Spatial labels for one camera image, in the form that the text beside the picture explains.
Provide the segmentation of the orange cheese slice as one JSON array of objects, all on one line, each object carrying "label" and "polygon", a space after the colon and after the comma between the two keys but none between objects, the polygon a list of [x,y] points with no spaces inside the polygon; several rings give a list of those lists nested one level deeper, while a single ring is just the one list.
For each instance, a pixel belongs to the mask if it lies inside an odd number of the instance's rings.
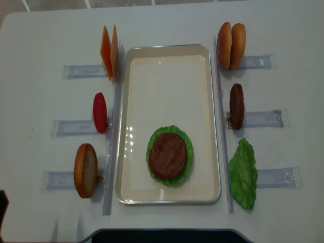
[{"label": "orange cheese slice", "polygon": [[112,79],[112,64],[110,59],[110,52],[111,52],[110,37],[106,26],[104,26],[103,33],[102,33],[101,47],[100,47],[100,55],[109,80]]},{"label": "orange cheese slice", "polygon": [[118,38],[117,38],[116,26],[114,26],[112,41],[111,41],[110,60],[111,60],[111,65],[112,65],[113,79],[115,82],[117,81],[118,54],[119,54]]}]

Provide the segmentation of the green lettuce leaf on tray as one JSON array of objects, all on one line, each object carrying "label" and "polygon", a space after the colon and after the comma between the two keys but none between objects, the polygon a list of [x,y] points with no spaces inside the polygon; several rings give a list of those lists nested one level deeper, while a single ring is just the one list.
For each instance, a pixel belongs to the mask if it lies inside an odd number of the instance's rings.
[{"label": "green lettuce leaf on tray", "polygon": [[[153,145],[153,142],[155,140],[155,138],[160,135],[160,134],[163,134],[163,133],[175,133],[177,135],[179,135],[185,142],[185,145],[186,145],[186,149],[187,149],[187,164],[183,170],[183,172],[180,174],[180,176],[178,176],[177,178],[175,179],[159,179],[159,178],[156,178],[154,176],[154,174],[150,171],[150,168],[149,168],[149,153],[150,153],[150,150],[152,148],[152,145]],[[147,145],[147,150],[146,150],[146,162],[147,162],[147,167],[148,167],[148,170],[149,170],[149,173],[151,175],[151,177],[168,186],[168,187],[178,187],[180,186],[181,184],[183,184],[190,176],[191,174],[191,171],[192,171],[192,168],[193,168],[193,155],[194,155],[194,152],[193,152],[193,146],[192,146],[192,143],[191,143],[191,140],[189,139],[188,135],[182,131],[181,129],[179,129],[177,126],[175,125],[171,125],[171,126],[167,126],[167,127],[160,127],[158,128],[150,137],[149,139],[149,142],[148,142],[148,145]]]}]

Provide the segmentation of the upright red tomato slice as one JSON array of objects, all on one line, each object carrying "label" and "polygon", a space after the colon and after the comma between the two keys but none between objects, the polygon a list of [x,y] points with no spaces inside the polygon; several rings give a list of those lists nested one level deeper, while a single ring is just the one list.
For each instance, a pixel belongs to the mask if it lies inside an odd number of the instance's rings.
[{"label": "upright red tomato slice", "polygon": [[104,134],[107,123],[107,108],[104,96],[101,92],[97,93],[93,103],[93,119],[98,133]]}]

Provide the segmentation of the upright brown meat patty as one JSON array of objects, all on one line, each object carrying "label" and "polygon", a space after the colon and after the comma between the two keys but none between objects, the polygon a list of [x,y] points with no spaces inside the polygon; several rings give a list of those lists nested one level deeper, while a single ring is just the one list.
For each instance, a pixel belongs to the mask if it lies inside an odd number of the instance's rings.
[{"label": "upright brown meat patty", "polygon": [[235,130],[240,130],[245,114],[244,94],[240,84],[234,84],[230,91],[230,122]]}]

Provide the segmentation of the clear tomato holder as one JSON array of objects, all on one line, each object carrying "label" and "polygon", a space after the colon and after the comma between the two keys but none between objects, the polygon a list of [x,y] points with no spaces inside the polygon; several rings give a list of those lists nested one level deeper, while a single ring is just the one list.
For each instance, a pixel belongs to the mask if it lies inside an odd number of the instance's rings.
[{"label": "clear tomato holder", "polygon": [[51,137],[99,135],[92,120],[53,120]]}]

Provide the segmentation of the white metal tray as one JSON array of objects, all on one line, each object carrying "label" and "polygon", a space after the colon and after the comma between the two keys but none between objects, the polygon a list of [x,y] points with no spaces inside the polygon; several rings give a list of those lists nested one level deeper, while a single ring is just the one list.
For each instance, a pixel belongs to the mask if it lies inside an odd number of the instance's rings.
[{"label": "white metal tray", "polygon": [[[209,50],[201,44],[133,48],[126,55],[115,191],[123,204],[210,203],[220,173]],[[193,159],[176,185],[154,178],[152,140],[174,132]]]}]

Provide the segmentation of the upright cut bun half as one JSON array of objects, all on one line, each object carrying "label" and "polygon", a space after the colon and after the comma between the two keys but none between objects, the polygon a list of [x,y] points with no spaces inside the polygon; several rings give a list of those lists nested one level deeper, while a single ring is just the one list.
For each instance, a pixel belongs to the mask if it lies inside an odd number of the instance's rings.
[{"label": "upright cut bun half", "polygon": [[97,184],[98,160],[93,146],[82,144],[74,163],[74,185],[81,198],[91,198]]}]

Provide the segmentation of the left sesame bun half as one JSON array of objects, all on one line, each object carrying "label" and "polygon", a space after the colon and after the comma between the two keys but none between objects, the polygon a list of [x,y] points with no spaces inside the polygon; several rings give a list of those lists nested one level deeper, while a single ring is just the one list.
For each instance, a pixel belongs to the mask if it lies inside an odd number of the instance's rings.
[{"label": "left sesame bun half", "polygon": [[227,69],[230,65],[230,55],[232,47],[231,24],[225,22],[217,37],[217,55],[221,68]]}]

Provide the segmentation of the sesame bun half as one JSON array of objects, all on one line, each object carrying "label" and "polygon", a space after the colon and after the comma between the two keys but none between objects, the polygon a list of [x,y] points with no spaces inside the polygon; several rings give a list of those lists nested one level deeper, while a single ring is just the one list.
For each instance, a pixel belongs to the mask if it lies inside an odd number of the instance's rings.
[{"label": "sesame bun half", "polygon": [[230,56],[230,66],[231,70],[238,70],[239,65],[244,56],[246,47],[246,29],[241,23],[235,24],[231,29],[232,34],[232,47]]},{"label": "sesame bun half", "polygon": [[227,69],[230,65],[230,55],[232,47],[231,24],[225,22],[217,37],[217,55],[221,68]]}]

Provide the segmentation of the clear patty holder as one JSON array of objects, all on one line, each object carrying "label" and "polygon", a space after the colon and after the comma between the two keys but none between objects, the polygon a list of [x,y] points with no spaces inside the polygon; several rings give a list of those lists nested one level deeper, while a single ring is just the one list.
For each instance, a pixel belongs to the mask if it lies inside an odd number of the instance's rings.
[{"label": "clear patty holder", "polygon": [[289,127],[287,109],[246,112],[242,128],[284,128]]}]

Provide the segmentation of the right sesame bun half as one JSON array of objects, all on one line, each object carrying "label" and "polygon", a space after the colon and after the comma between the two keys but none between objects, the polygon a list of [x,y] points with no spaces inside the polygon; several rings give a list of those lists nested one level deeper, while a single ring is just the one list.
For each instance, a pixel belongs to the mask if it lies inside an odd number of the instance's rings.
[{"label": "right sesame bun half", "polygon": [[231,70],[238,70],[239,65],[244,56],[246,47],[246,29],[241,23],[235,24],[231,29],[232,34],[232,47],[230,56],[230,66]]}]

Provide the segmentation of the clear right bun holder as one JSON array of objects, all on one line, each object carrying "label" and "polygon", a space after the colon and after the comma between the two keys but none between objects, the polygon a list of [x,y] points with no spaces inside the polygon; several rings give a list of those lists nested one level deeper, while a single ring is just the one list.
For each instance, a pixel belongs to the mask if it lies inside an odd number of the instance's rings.
[{"label": "clear right bun holder", "polygon": [[261,56],[243,56],[237,70],[247,69],[274,69],[277,68],[275,54],[264,54]]}]

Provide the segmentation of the clear bun holder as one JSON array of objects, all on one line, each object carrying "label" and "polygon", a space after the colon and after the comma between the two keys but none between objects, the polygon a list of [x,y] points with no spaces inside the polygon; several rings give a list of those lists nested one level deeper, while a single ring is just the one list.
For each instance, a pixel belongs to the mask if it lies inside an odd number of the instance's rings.
[{"label": "clear bun holder", "polygon": [[275,54],[264,54],[261,56],[243,56],[237,70],[247,69],[274,69],[277,68]]},{"label": "clear bun holder", "polygon": [[72,171],[43,171],[40,190],[74,190],[74,172]]}]

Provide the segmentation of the clear left bun holder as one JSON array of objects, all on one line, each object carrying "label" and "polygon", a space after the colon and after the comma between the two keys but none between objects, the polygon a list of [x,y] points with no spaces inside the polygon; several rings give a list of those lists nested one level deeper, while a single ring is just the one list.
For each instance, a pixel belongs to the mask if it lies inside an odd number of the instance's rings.
[{"label": "clear left bun holder", "polygon": [[74,172],[72,171],[43,171],[40,190],[74,190]]}]

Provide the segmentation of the dark object at left edge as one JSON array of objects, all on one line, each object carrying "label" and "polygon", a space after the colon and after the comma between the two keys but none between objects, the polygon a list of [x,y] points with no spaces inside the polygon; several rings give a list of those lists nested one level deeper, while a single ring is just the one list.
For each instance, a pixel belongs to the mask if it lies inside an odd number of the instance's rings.
[{"label": "dark object at left edge", "polygon": [[9,205],[8,197],[4,190],[0,191],[0,227],[2,227],[2,223],[5,217],[6,210]]}]

